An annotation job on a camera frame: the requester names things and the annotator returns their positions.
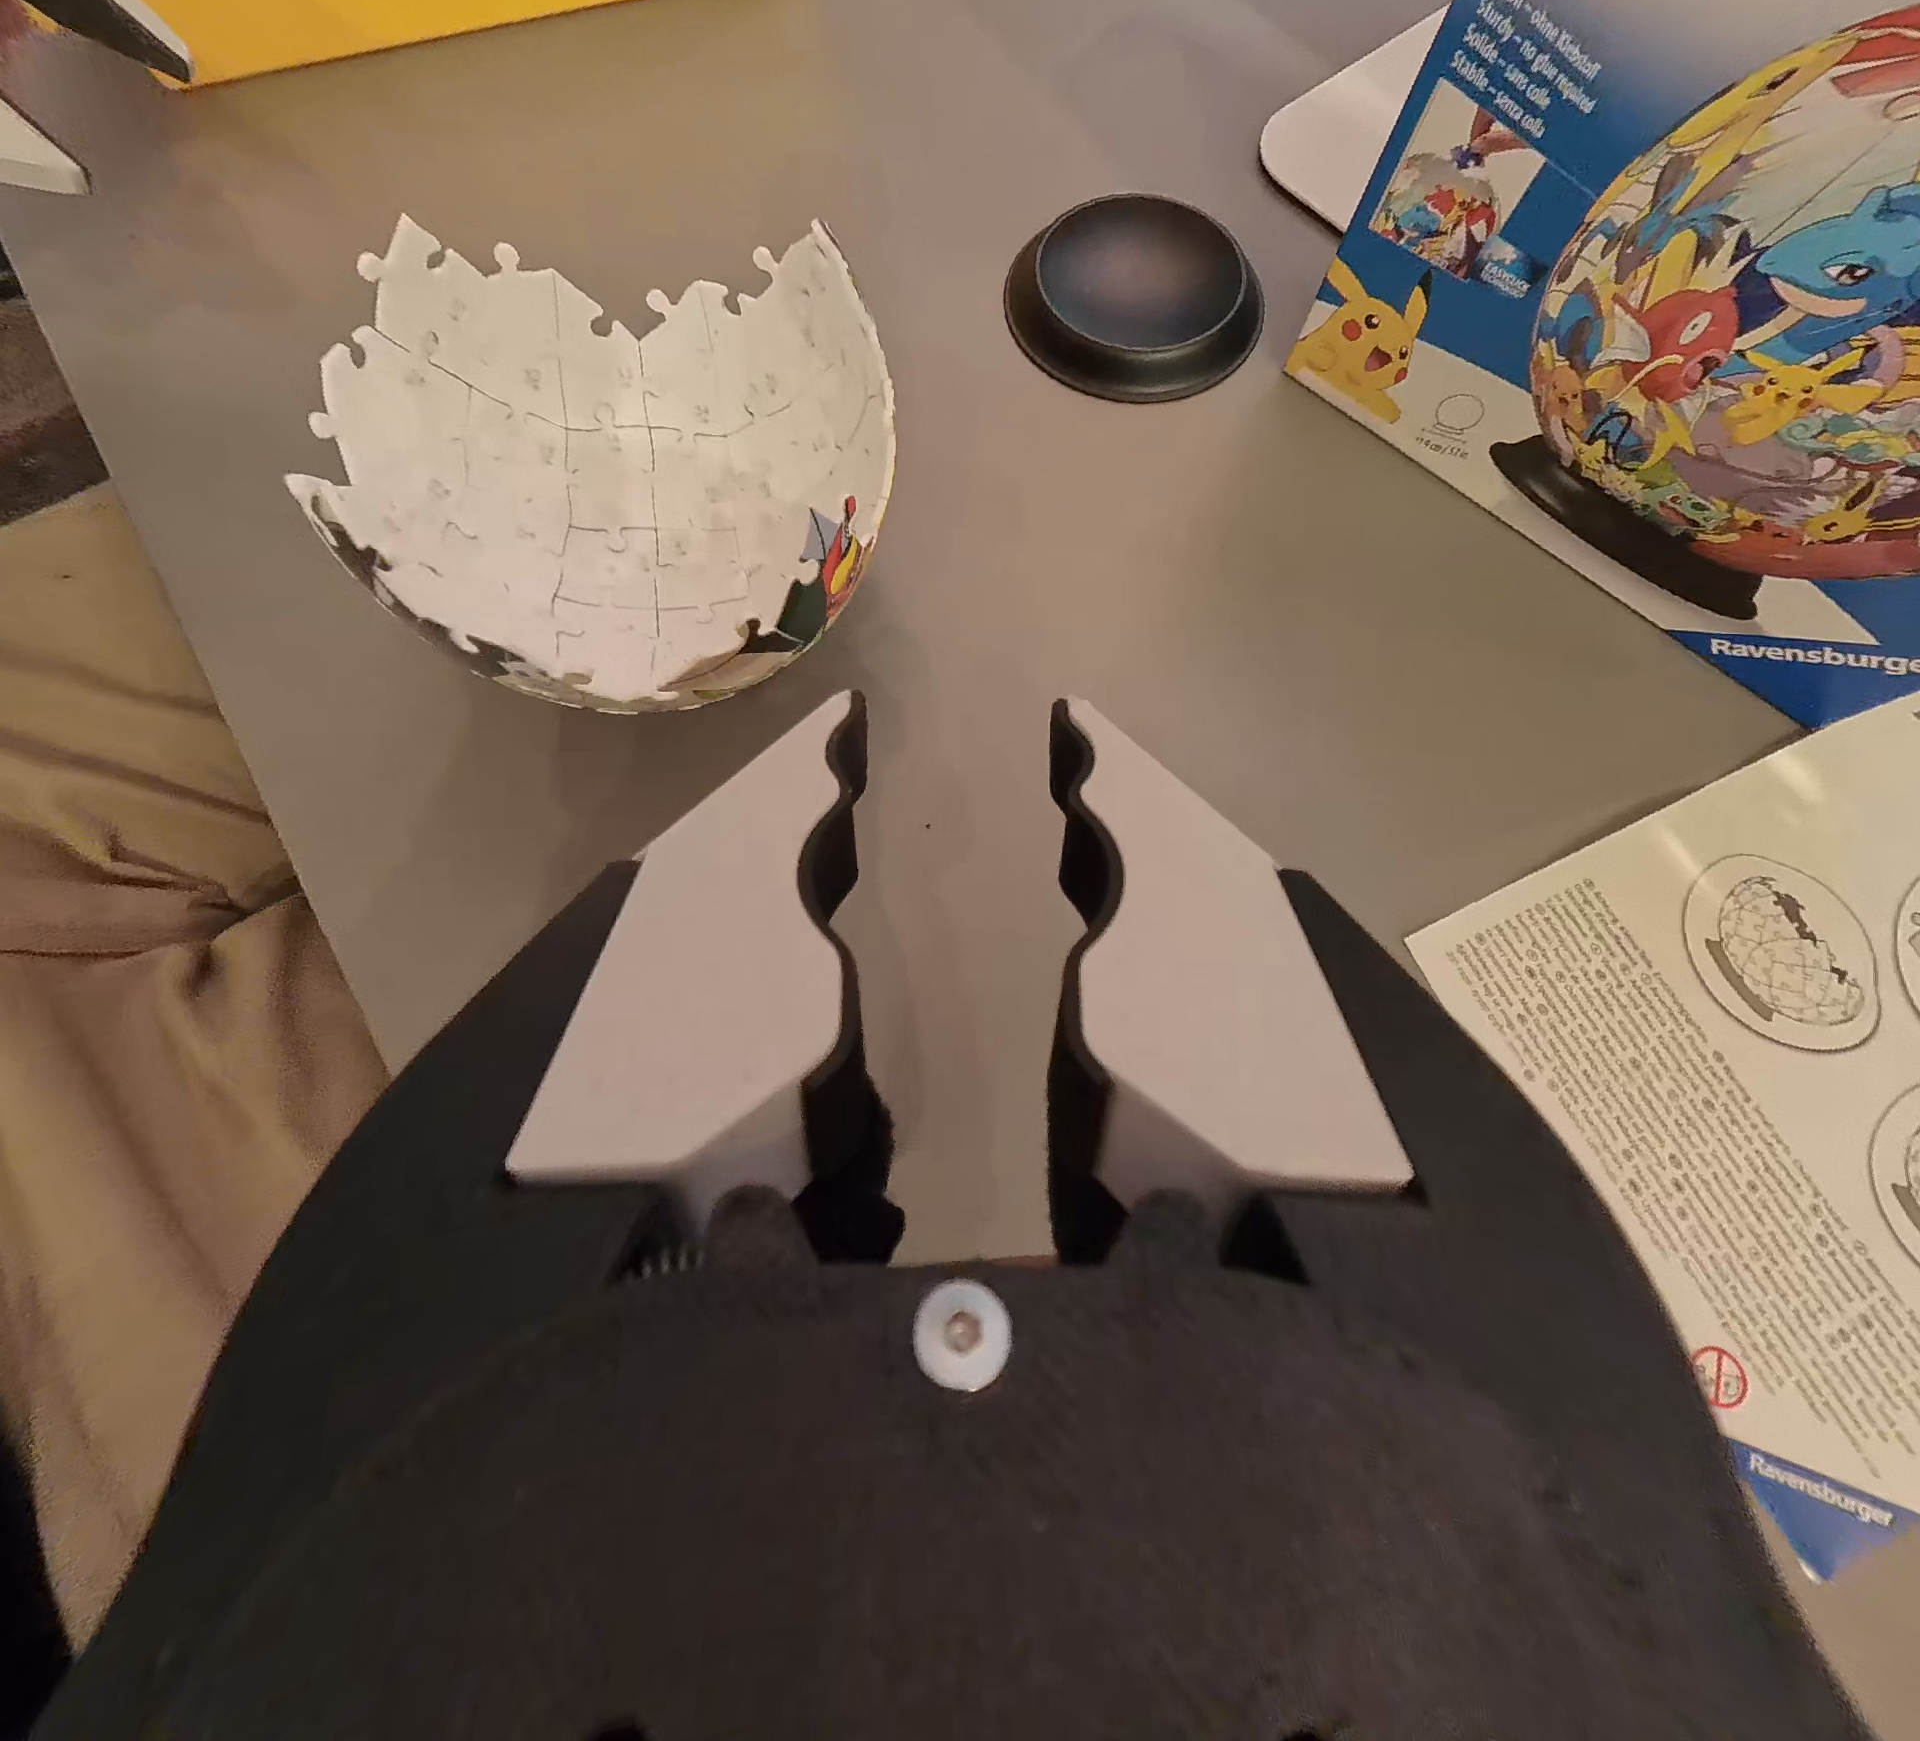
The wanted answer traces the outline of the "beige cloth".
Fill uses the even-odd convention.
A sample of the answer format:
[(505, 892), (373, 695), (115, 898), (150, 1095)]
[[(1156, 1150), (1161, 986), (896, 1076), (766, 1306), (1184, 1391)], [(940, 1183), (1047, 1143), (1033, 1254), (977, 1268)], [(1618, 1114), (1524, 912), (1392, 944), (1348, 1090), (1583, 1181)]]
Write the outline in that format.
[(74, 1646), (388, 1086), (109, 484), (5, 528), (5, 1448)]

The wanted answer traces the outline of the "partly built puzzle ball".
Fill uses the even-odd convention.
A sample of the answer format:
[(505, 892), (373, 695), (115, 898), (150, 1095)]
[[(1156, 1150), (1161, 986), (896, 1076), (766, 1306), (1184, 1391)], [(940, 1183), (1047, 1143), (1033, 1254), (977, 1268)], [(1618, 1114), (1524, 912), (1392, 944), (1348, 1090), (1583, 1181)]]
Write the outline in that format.
[(843, 616), (899, 483), (899, 398), (843, 245), (756, 245), (761, 290), (649, 293), (633, 334), (512, 242), (411, 213), (308, 417), (340, 483), (285, 491), (329, 559), (478, 676), (605, 718), (685, 712)]

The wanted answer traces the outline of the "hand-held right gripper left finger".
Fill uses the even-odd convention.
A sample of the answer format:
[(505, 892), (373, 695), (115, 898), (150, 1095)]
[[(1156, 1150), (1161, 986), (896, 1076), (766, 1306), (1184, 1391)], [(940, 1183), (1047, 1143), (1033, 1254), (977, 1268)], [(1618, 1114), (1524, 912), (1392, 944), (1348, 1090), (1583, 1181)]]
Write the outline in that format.
[(640, 853), (506, 1150), (529, 1189), (661, 1183), (678, 1210), (810, 1181), (806, 1084), (841, 1048), (847, 972), (806, 848), (854, 785), (866, 698), (836, 690)]

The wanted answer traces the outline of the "black round ball stand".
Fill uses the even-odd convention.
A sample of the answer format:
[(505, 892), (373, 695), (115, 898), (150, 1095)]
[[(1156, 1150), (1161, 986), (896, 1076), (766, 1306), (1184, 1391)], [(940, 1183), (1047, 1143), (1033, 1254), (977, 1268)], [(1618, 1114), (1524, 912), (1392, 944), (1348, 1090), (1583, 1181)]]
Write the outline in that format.
[(1255, 356), (1263, 293), (1220, 220), (1172, 195), (1112, 192), (1022, 245), (1004, 324), (1057, 385), (1162, 404), (1217, 388)]

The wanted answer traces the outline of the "white rounded board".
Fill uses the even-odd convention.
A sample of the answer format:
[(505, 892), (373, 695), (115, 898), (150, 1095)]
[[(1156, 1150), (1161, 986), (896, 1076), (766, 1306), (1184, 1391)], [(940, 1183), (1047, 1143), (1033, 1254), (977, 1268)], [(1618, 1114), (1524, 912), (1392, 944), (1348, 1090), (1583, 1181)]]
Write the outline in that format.
[(1258, 158), (1263, 179), (1337, 236), (1356, 220), (1443, 18), (1444, 11), (1437, 9), (1356, 57), (1275, 108), (1262, 131)]

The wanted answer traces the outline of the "white instruction leaflet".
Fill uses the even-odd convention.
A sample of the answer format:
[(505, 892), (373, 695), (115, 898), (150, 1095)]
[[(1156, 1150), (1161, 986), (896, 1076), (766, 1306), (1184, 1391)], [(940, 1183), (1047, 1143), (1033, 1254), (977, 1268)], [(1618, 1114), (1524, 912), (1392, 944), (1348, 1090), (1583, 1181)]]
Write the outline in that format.
[(1918, 698), (1412, 937), (1627, 1232), (1813, 1583), (1918, 1528)]

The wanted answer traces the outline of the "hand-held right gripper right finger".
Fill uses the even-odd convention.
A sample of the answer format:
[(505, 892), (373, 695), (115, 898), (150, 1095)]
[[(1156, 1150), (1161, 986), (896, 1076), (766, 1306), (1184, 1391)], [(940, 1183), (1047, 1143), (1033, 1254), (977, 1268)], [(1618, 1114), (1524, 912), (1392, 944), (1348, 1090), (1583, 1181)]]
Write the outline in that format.
[(1281, 864), (1087, 698), (1050, 708), (1062, 1169), (1120, 1212), (1184, 1195), (1403, 1195), (1418, 1173)]

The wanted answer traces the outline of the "colourful puzzle box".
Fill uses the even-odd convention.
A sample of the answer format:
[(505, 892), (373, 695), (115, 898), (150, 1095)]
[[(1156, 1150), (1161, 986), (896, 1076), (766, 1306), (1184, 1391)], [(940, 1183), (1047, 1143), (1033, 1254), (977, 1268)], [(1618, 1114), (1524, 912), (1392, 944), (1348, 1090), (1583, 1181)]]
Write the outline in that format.
[(1918, 695), (1918, 0), (1454, 0), (1290, 382), (1802, 728)]

